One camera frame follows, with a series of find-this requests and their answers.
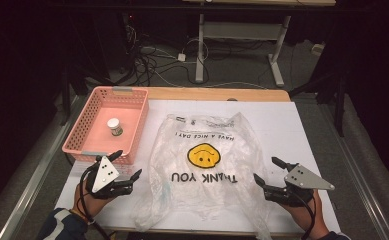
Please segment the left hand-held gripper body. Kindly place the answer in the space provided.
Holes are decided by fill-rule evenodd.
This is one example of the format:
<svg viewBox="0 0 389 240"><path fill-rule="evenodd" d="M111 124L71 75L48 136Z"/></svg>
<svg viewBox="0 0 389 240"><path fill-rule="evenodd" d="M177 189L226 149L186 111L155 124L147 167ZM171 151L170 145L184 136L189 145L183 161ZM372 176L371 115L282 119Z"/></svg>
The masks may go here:
<svg viewBox="0 0 389 240"><path fill-rule="evenodd" d="M119 176L120 173L112 164L112 160L108 156L102 156L88 174L86 190L96 199L110 199L131 194L133 181L116 182Z"/></svg>

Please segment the small white-lidded bottle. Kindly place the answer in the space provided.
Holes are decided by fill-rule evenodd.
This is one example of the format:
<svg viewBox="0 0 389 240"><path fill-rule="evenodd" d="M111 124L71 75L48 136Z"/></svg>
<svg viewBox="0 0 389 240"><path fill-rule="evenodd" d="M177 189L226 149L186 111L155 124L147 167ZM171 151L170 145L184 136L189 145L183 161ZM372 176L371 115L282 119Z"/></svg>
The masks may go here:
<svg viewBox="0 0 389 240"><path fill-rule="evenodd" d="M107 126L110 129L113 136L120 136L123 133L123 129L120 125L118 118L111 118L107 121Z"/></svg>

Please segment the person's left hand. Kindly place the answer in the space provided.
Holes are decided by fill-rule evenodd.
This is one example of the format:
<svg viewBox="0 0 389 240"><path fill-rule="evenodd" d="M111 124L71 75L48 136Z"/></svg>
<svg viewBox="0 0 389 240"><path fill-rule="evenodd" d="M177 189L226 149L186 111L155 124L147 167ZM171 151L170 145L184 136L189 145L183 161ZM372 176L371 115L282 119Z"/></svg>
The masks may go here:
<svg viewBox="0 0 389 240"><path fill-rule="evenodd" d="M85 185L86 182L83 182L83 185L78 184L76 186L74 205L71 208L71 212L76 213L84 221L88 222L98 215L108 203L113 201L113 198L96 199L86 191Z"/></svg>

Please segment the black metal stand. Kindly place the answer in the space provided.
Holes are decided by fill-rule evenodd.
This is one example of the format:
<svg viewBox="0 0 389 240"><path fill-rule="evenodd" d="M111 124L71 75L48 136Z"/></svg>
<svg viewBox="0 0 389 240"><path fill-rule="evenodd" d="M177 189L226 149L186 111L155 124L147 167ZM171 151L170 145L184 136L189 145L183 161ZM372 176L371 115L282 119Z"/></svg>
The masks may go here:
<svg viewBox="0 0 389 240"><path fill-rule="evenodd" d="M346 70L342 66L334 67L321 76L312 78L308 83L294 88L288 92L290 97L294 97L303 92L315 92L318 104L328 104L333 102L334 127L340 137L344 136L343 116L346 92Z"/></svg>

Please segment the grey metal rail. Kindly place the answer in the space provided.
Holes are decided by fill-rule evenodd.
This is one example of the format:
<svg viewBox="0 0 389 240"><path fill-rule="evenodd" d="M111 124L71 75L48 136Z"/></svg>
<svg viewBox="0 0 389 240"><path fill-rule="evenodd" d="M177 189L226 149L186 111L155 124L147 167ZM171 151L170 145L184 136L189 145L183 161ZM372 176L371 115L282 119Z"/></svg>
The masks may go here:
<svg viewBox="0 0 389 240"><path fill-rule="evenodd" d="M0 240L34 239L55 207L71 168L61 147L85 102L84 96L72 98L70 116L58 113L12 176L0 199L7 214Z"/></svg>
<svg viewBox="0 0 389 240"><path fill-rule="evenodd" d="M373 223L374 229L378 233L380 240L389 240L389 223L386 215L382 211L382 207L378 202L376 195L371 192L370 185L366 182L365 177L345 139L339 135L338 131L334 127L330 109L327 106L321 106L320 109L343 152L343 162L346 166L347 172L349 173L353 185L360 196L362 205L366 209L367 215Z"/></svg>

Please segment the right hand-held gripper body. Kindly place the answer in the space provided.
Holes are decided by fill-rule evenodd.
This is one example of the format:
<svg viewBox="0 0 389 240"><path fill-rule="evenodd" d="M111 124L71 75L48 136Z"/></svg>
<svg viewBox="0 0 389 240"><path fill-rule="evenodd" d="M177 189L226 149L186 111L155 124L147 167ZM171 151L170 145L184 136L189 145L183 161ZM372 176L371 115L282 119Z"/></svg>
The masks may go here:
<svg viewBox="0 0 389 240"><path fill-rule="evenodd" d="M312 200L315 189L334 190L335 186L306 167L296 163L296 167L284 177L284 188L267 185L264 196L272 201L290 207L306 206Z"/></svg>

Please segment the white metal desk frame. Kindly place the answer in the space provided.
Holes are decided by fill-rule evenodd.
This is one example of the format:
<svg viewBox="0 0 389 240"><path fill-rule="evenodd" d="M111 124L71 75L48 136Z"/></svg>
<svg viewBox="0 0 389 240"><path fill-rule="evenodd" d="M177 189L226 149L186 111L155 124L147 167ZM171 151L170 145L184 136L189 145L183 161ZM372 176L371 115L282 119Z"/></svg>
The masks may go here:
<svg viewBox="0 0 389 240"><path fill-rule="evenodd" d="M334 7L336 0L184 0L185 2L195 3L199 7L218 7L220 5L228 7L234 5L236 10L241 9L241 5L248 7L271 7L282 6L289 9L296 7L309 8L324 8ZM216 20L208 21L205 19L205 14L199 14L198 23L198 42L197 58L196 58L196 83L204 83L206 76L206 67L204 62L209 54L209 48L206 46L204 39L232 39L232 40L259 40L259 41L275 41L275 48L272 54L267 55L268 64L272 72L273 79L277 87L285 85L281 75L278 58L285 40L286 33L289 28L291 15L285 15L280 23L249 23L242 22L240 19L235 20Z"/></svg>

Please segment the person's right hand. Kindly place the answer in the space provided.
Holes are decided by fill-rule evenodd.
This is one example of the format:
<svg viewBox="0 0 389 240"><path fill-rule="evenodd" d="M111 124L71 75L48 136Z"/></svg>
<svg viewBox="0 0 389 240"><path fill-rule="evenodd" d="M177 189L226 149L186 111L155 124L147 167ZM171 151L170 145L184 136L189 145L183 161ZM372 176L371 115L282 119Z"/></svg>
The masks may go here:
<svg viewBox="0 0 389 240"><path fill-rule="evenodd" d="M310 216L306 207L282 205L282 208L289 212L301 229L310 231L309 238L311 240L317 240L329 233L323 217L322 201L317 190L314 191L314 198L308 202L308 206L314 217Z"/></svg>

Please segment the clear smiley plastic bag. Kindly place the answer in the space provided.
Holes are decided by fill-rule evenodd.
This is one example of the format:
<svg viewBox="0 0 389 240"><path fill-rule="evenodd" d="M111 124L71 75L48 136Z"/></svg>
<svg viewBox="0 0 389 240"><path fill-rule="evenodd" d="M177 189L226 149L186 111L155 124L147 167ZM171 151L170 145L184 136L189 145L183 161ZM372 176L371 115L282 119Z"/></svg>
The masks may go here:
<svg viewBox="0 0 389 240"><path fill-rule="evenodd" d="M263 151L248 120L170 114L158 129L148 163L149 190L132 217L146 231L173 210L213 220L238 206L259 240L271 240L269 207L254 175L267 177Z"/></svg>

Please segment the pink plastic basket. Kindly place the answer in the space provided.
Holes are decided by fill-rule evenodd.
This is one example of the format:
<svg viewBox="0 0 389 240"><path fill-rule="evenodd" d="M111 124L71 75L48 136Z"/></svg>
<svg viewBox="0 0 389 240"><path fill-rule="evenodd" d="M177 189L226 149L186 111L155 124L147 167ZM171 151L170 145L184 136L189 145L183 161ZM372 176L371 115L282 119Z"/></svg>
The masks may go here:
<svg viewBox="0 0 389 240"><path fill-rule="evenodd" d="M149 111L148 90L132 87L96 87L89 96L62 146L76 160L93 162L97 155L123 150L116 164L135 162ZM113 136L107 126L118 118L123 133Z"/></svg>

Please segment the white board mat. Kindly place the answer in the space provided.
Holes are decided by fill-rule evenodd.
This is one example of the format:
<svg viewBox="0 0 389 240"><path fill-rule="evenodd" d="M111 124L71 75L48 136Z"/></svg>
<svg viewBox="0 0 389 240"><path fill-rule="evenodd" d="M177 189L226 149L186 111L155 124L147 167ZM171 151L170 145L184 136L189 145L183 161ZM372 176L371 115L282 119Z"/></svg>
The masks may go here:
<svg viewBox="0 0 389 240"><path fill-rule="evenodd" d="M299 163L314 173L319 169L312 154L297 107L293 102L240 102L240 101L188 101L151 100L149 112L132 166L120 168L121 179L128 179L133 172L141 170L140 179L134 184L133 193L123 196L102 210L97 221L101 226L116 230L133 230L132 209L142 195L148 192L149 156L160 124L169 114L208 115L231 117L242 113L254 130L264 153L262 163L265 171L253 171L268 185L283 186L287 172L271 161L276 156L288 163ZM254 227L250 217L238 206L224 207L215 216L204 219L194 212L175 209L154 225L153 232L204 234L204 235L250 235Z"/></svg>

